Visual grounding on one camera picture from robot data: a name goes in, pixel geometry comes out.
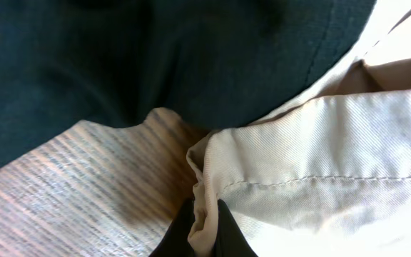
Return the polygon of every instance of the beige fabric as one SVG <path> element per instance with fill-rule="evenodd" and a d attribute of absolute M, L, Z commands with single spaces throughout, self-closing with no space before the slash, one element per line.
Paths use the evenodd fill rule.
<path fill-rule="evenodd" d="M 259 256 L 411 251 L 411 1 L 378 1 L 311 88 L 187 160 L 199 181 L 188 240 L 201 256 L 218 198 Z"/>

